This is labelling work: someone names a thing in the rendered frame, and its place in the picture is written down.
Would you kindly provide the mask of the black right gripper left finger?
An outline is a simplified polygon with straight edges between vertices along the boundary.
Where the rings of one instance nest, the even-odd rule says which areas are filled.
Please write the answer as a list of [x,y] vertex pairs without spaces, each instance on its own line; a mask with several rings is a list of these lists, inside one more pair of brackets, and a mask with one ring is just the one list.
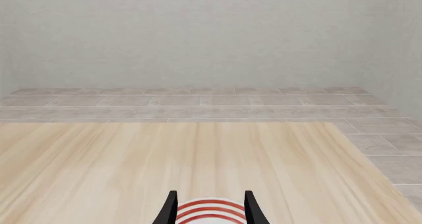
[[177,217],[178,199],[177,192],[169,192],[159,214],[155,218],[155,224],[175,224]]

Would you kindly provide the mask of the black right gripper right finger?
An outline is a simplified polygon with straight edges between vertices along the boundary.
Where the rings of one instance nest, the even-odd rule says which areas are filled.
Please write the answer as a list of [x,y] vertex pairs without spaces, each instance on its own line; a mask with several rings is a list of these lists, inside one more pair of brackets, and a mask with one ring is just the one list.
[[247,224],[268,224],[267,218],[250,190],[245,192],[244,208]]

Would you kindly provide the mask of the white plate with red rings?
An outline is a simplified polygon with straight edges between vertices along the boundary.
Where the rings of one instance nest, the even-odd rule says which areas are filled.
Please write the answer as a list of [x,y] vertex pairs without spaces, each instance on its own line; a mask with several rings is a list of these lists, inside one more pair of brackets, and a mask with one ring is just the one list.
[[247,220],[243,204],[208,197],[179,204],[175,224],[247,224]]

